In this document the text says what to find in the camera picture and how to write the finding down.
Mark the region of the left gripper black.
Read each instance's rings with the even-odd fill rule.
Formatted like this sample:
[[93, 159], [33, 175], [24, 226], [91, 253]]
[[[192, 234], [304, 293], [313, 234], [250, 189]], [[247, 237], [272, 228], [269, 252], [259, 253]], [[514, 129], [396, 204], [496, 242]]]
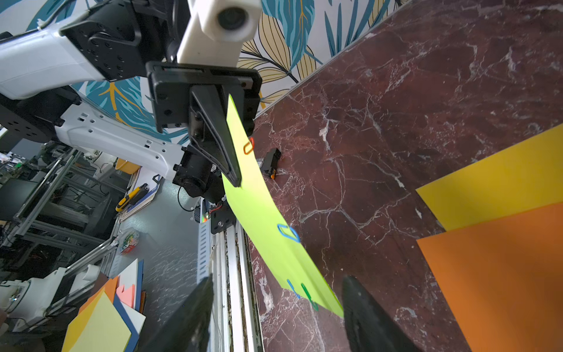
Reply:
[[239, 187], [242, 174], [227, 113], [238, 114], [247, 134], [254, 132], [262, 86], [258, 71], [157, 61], [146, 69], [157, 131], [188, 126], [194, 149]]

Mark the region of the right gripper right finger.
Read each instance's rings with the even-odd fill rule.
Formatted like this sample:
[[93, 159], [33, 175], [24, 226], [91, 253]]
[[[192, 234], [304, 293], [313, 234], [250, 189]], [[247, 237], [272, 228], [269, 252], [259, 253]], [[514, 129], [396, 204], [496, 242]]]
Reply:
[[356, 277], [343, 279], [342, 306], [353, 352], [420, 350]]

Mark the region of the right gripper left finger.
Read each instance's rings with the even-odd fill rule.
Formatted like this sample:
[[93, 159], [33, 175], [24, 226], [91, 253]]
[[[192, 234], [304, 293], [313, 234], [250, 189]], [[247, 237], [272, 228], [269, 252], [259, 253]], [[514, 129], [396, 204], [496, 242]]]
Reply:
[[213, 279], [205, 277], [140, 351], [207, 351]]

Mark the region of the green paper sheet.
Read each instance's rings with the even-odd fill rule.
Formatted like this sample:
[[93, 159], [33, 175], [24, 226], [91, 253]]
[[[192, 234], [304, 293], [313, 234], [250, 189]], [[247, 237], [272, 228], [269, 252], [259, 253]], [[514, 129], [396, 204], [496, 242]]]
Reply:
[[281, 287], [291, 290], [287, 284], [289, 279], [301, 298], [307, 299], [301, 287], [301, 283], [305, 284], [318, 306], [342, 318], [342, 305], [302, 243], [285, 238], [278, 232], [278, 224], [289, 224], [271, 197], [254, 151], [249, 155], [243, 153], [243, 146], [249, 138], [238, 114], [228, 112], [227, 124], [233, 138], [242, 181], [239, 187], [234, 187], [224, 176], [223, 183], [227, 202], [238, 222]]

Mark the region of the orange paper sheet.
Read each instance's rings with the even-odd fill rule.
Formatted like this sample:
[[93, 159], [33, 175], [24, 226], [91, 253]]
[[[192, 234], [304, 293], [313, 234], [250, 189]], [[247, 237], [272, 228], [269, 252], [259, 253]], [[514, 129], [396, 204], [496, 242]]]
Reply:
[[562, 204], [418, 244], [473, 351], [562, 350]]

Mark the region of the yellow paper sheet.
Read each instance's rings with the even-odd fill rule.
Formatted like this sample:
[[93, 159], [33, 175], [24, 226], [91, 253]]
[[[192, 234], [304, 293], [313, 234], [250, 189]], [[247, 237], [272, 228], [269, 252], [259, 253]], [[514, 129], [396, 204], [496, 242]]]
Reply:
[[418, 188], [445, 230], [562, 201], [562, 127], [557, 126]]

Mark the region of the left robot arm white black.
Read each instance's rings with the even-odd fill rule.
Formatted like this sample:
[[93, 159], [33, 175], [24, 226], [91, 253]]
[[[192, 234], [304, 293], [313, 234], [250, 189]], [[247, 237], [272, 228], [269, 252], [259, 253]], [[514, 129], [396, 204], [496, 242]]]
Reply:
[[130, 161], [218, 202], [242, 163], [227, 120], [251, 135], [262, 79], [238, 67], [260, 1], [55, 1], [25, 31], [1, 3], [1, 124]]

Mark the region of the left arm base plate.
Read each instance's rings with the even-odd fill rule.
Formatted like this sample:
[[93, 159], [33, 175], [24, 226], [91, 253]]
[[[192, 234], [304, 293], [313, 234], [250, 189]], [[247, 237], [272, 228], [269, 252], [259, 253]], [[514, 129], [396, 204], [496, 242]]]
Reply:
[[235, 226], [237, 221], [233, 210], [226, 200], [209, 212], [209, 220], [211, 221], [211, 233], [214, 235], [224, 232], [231, 226]]

